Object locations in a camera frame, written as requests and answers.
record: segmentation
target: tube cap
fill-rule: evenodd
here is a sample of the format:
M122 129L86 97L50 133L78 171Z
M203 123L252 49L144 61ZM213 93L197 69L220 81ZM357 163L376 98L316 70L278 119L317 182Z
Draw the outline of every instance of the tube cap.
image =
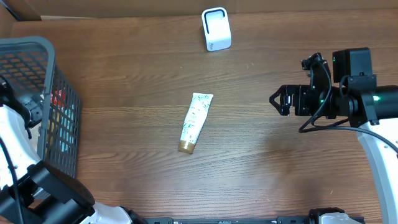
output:
M188 142L188 141L180 141L180 146L178 147L180 152L185 152L188 154L192 154L193 153L193 148L195 147L194 144Z

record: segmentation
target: plastic crate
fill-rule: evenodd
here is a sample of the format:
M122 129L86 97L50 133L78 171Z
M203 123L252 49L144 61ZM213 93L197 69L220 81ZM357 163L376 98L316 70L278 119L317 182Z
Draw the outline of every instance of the plastic crate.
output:
M0 75L32 119L42 120L39 157L76 177L81 100L55 64L53 45L42 37L0 39ZM44 198L46 193L36 197Z

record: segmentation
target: wooden table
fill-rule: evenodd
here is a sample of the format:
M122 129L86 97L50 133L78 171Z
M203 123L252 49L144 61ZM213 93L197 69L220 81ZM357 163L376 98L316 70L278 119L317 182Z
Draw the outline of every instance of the wooden table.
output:
M308 85L300 60L370 47L379 85L398 84L398 11L230 15L228 50L205 50L200 16L18 22L50 40L83 102L78 179L144 217L270 218L340 207L380 223L355 133L299 134L269 96ZM214 99L193 155L177 151L193 92Z

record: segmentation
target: tube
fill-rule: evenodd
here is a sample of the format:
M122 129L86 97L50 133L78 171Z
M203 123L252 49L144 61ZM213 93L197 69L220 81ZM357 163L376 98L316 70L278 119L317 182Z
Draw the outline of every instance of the tube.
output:
M207 113L213 99L213 94L194 93L180 138L180 152L193 153L193 148L197 143L201 128L206 121Z

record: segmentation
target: green led indicator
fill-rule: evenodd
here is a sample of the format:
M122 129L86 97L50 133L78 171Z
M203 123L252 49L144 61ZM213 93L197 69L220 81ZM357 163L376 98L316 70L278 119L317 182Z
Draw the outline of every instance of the green led indicator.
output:
M374 100L374 101L379 101L379 100L381 100L381 98L378 97L378 96L373 96L373 100Z

